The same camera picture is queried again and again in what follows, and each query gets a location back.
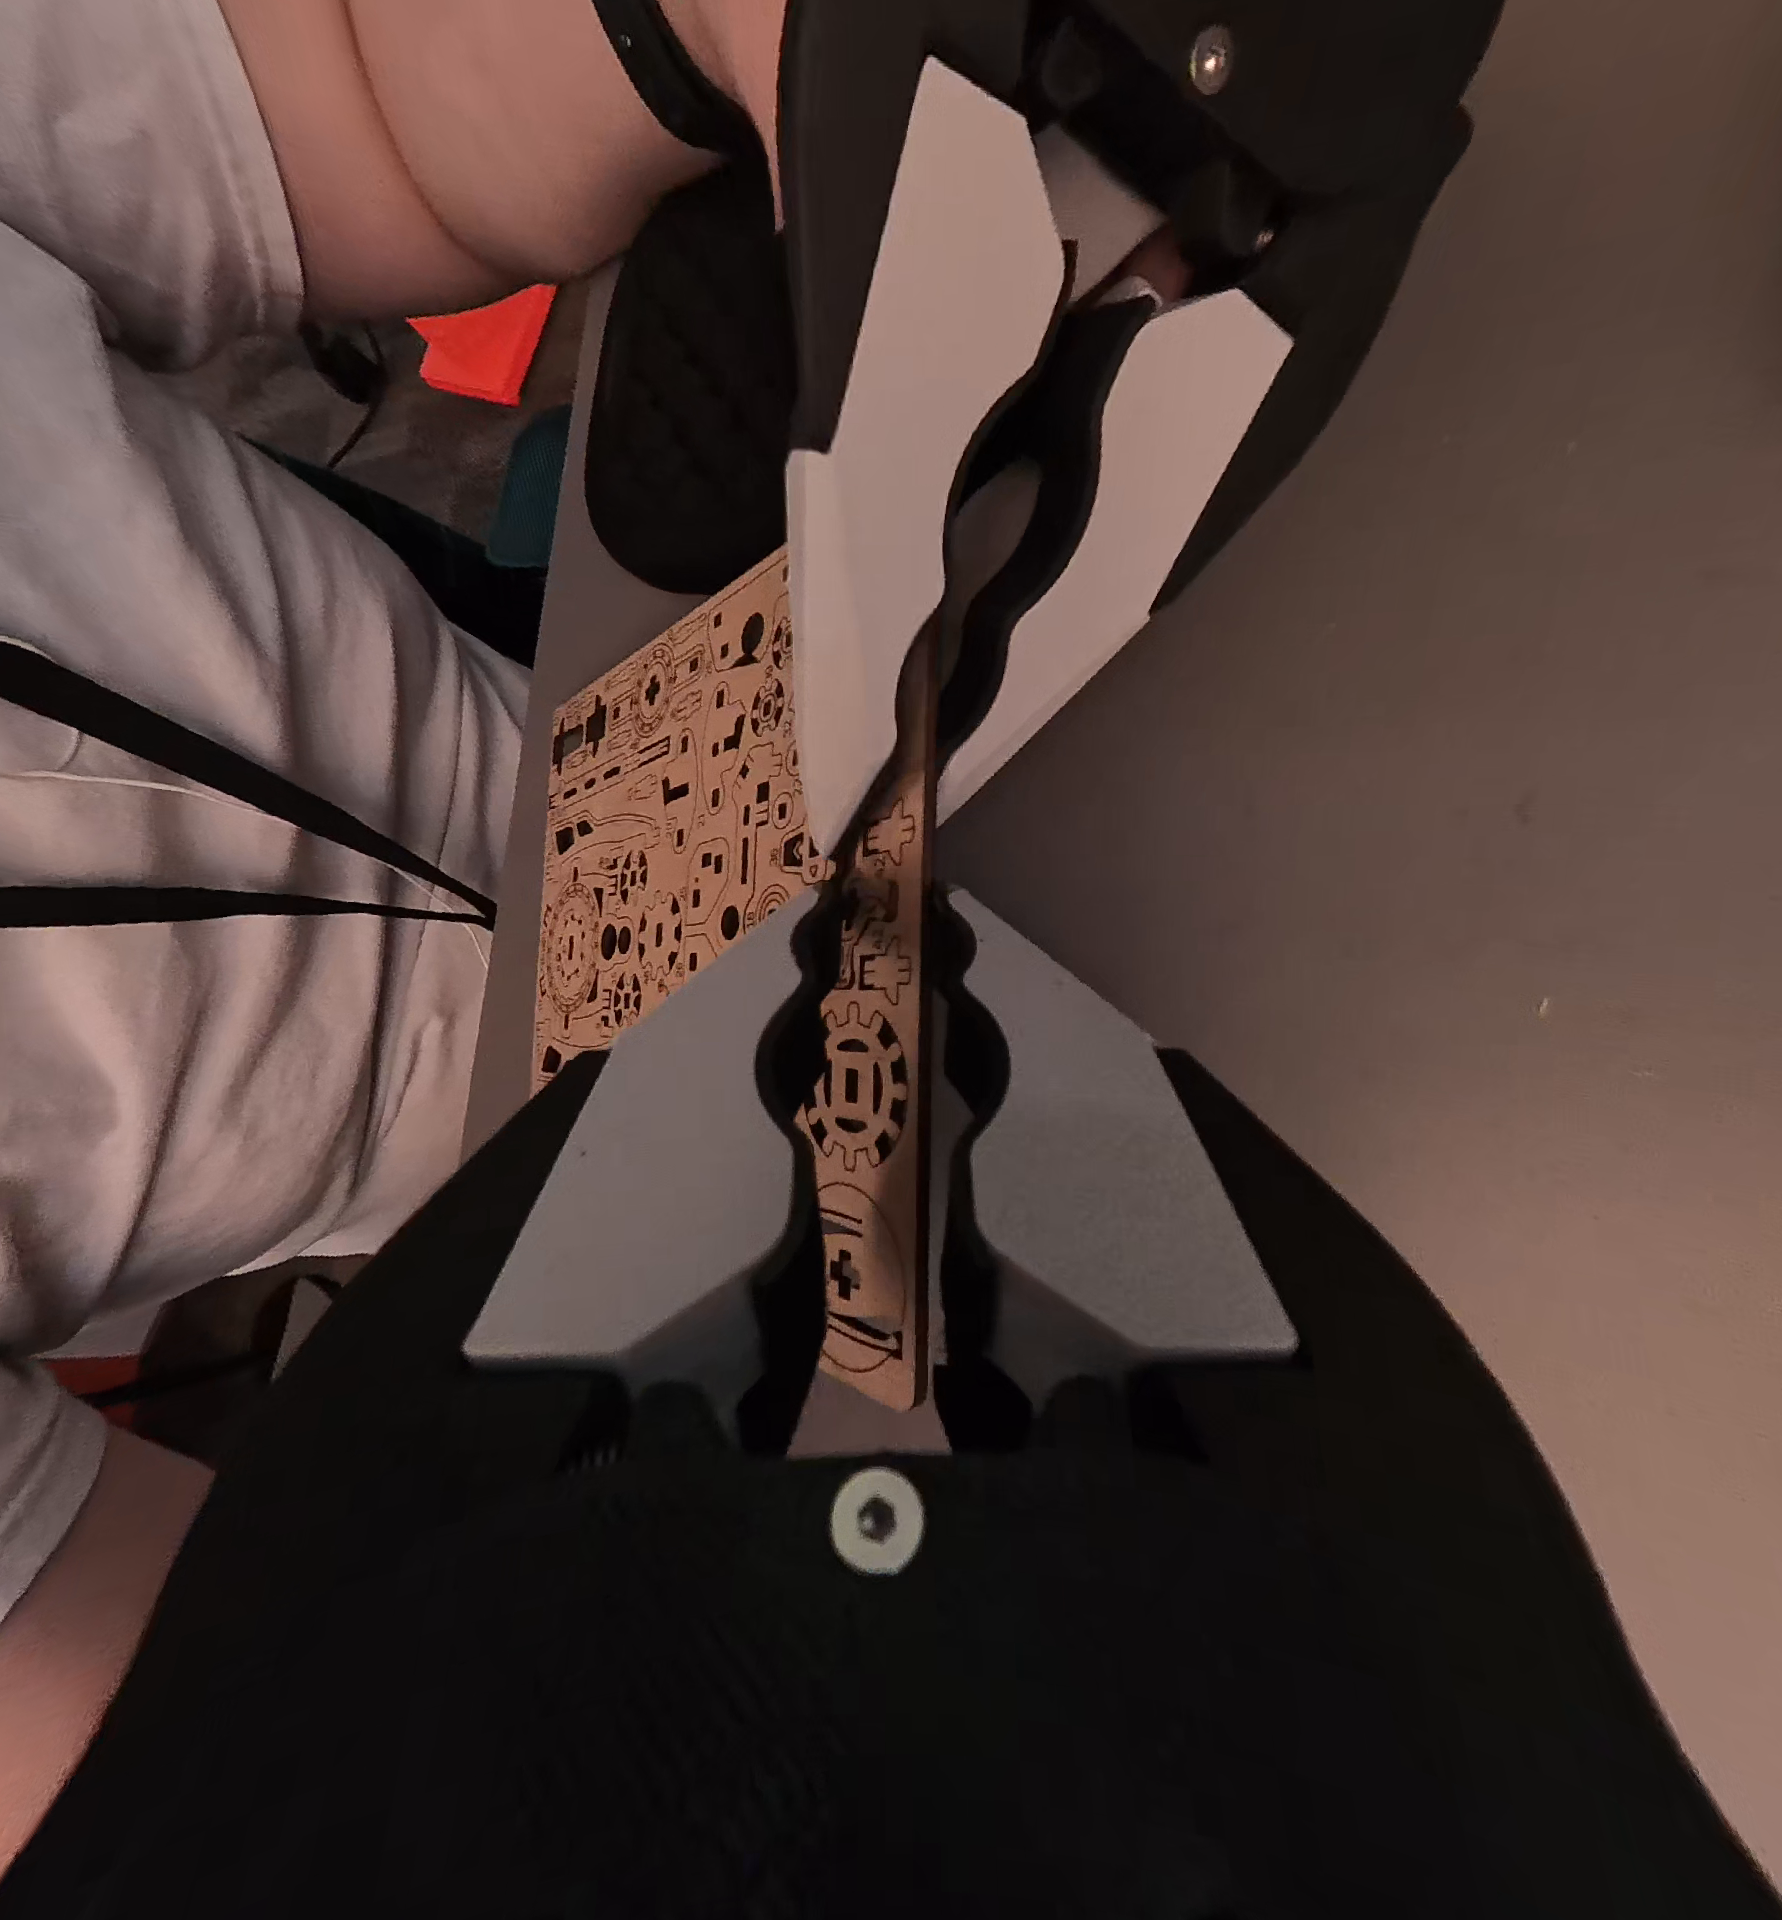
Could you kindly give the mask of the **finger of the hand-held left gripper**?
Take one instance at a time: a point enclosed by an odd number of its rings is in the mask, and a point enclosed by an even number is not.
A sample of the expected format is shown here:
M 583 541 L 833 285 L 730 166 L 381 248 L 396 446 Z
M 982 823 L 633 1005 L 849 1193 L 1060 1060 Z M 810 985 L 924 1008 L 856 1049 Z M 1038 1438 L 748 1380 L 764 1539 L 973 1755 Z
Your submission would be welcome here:
M 973 437 L 1041 357 L 1075 286 L 1160 211 L 1066 129 L 928 60 L 827 451 L 788 456 L 788 606 L 804 818 L 833 854 L 897 746 L 905 658 L 945 593 L 945 523 Z
M 1043 395 L 1038 502 L 967 614 L 938 821 L 1150 623 L 1287 349 L 1243 292 L 1077 315 Z

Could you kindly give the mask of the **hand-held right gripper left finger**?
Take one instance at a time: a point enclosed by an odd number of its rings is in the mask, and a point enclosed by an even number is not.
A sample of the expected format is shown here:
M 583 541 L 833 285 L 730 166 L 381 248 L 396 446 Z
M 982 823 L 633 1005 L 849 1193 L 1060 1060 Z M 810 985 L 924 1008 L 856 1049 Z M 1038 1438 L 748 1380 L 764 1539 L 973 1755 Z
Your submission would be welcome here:
M 787 1451 L 826 1337 L 796 1113 L 833 972 L 833 903 L 788 903 L 615 1041 L 464 1355 L 681 1382 L 751 1453 Z

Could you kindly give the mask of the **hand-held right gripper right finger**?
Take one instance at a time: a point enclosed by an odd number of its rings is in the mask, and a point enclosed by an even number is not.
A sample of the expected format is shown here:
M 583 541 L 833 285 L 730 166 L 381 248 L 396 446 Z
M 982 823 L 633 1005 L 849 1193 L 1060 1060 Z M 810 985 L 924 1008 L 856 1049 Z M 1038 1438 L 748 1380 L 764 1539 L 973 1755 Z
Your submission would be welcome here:
M 1296 1355 L 1140 1025 L 969 892 L 938 899 L 938 1416 L 1025 1444 L 1072 1380 Z

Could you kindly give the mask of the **laser-cut wooden parts sheet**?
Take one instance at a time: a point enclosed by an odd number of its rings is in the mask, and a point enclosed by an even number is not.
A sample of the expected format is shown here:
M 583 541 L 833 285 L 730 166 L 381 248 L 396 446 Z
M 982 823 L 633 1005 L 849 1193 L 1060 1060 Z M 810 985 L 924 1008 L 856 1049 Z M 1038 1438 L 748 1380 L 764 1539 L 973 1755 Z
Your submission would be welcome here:
M 824 1371 L 894 1411 L 928 1401 L 917 1277 L 922 773 L 846 867 L 826 1067 L 801 1113 L 826 1233 Z M 608 1049 L 835 873 L 802 793 L 788 556 L 775 550 L 555 709 L 530 1091 Z

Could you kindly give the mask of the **person's left forearm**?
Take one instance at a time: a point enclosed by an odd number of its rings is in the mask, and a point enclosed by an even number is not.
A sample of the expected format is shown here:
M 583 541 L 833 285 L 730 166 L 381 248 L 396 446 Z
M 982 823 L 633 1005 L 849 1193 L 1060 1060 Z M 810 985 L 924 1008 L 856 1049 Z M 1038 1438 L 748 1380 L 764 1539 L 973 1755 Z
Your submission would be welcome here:
M 783 3 L 654 5 L 730 109 L 668 132 L 590 3 L 226 3 L 314 324 L 439 317 L 563 285 L 723 161 L 780 163 Z

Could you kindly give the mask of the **person's right forearm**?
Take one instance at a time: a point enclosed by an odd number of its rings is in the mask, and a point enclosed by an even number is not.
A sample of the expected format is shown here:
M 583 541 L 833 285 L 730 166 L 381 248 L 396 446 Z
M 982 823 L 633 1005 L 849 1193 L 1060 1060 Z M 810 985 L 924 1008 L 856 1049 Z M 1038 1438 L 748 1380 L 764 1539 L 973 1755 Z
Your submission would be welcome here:
M 112 1431 L 95 1486 L 0 1627 L 0 1879 L 127 1674 L 210 1471 Z

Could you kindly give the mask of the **black ribbed wrist pad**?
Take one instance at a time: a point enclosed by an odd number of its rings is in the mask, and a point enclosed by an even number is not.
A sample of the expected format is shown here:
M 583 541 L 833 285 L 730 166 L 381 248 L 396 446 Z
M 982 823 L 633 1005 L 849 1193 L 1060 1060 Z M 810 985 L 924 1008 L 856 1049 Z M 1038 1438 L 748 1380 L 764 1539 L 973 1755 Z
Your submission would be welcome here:
M 787 541 L 797 391 L 760 163 L 665 199 L 623 257 L 588 407 L 588 513 L 650 586 L 712 595 Z

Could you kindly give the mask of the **black wristband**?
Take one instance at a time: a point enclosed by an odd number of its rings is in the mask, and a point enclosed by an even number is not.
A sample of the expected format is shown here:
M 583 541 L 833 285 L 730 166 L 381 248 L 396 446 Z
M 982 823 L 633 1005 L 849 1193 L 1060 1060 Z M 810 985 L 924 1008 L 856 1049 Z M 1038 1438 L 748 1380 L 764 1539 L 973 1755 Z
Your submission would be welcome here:
M 687 148 L 734 161 L 766 158 L 759 126 L 689 57 L 660 3 L 592 3 L 644 107 Z

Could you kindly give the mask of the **orange red plastic object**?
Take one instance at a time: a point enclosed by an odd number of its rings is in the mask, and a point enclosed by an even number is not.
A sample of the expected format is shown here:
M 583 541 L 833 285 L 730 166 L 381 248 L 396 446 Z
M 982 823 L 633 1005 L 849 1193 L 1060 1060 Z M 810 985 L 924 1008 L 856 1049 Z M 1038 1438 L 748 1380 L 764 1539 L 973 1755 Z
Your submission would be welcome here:
M 409 318 L 423 342 L 419 376 L 444 395 L 518 407 L 558 292 L 545 281 L 469 311 Z

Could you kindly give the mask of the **person's white shirt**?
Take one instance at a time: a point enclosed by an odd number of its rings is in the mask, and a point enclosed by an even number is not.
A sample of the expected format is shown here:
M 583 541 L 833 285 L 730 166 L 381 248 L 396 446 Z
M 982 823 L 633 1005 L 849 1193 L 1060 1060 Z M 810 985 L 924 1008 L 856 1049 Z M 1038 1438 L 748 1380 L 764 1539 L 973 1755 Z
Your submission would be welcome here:
M 489 893 L 528 670 L 159 384 L 301 317 L 216 5 L 0 3 L 0 635 Z M 107 1439 L 33 1360 L 456 1164 L 489 936 L 372 915 L 0 928 L 0 1625 Z

